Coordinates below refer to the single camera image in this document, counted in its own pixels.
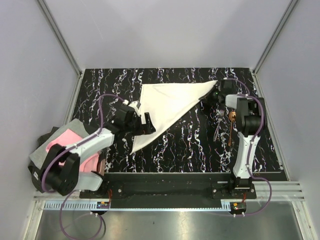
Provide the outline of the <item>silver fork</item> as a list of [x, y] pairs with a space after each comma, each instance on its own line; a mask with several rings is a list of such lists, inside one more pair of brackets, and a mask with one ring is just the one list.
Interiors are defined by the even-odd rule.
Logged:
[[218, 138], [218, 133], [219, 133], [219, 127], [220, 127], [220, 123], [224, 117], [225, 111], [222, 109], [219, 111], [218, 113], [218, 120], [217, 120], [217, 126], [213, 135], [213, 141], [215, 142]]

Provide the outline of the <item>white cloth napkin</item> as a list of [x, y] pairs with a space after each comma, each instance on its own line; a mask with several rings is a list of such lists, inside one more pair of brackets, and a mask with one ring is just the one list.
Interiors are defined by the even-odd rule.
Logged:
[[198, 104], [216, 84], [216, 80], [201, 83], [143, 84], [140, 109], [143, 114], [149, 113], [155, 132], [135, 136], [131, 152], [135, 153], [156, 140]]

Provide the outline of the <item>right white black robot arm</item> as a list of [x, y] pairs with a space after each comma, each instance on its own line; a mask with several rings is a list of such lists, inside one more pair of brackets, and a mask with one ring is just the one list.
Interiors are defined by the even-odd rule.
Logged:
[[255, 151], [261, 131], [267, 126], [264, 99], [243, 93], [211, 90], [201, 100], [207, 104], [219, 103], [234, 109], [229, 116], [237, 129], [239, 145], [227, 192], [230, 197], [239, 198], [250, 190], [254, 179], [252, 167]]

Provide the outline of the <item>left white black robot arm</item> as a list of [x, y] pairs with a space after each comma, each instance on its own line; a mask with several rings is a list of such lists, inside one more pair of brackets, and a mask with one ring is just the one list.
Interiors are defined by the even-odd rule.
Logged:
[[50, 148], [41, 167], [42, 190], [62, 196], [73, 191], [90, 191], [95, 197], [103, 198], [108, 193], [103, 176], [93, 170], [81, 172], [80, 165], [127, 133], [143, 136], [155, 131], [149, 112], [141, 112], [138, 101], [123, 104], [112, 120], [102, 123], [92, 134], [67, 146], [54, 144]]

